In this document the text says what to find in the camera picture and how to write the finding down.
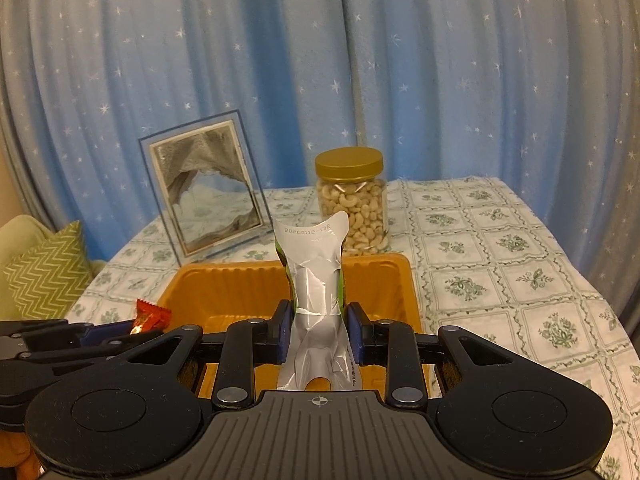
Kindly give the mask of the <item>person's hand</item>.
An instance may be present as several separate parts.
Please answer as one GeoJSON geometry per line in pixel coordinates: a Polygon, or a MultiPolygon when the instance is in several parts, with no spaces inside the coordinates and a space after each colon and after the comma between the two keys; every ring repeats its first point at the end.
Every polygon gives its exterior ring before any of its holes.
{"type": "Polygon", "coordinates": [[[26,434],[1,431],[1,467],[14,472],[15,478],[37,480],[40,478],[40,463],[32,450],[26,434]]]}

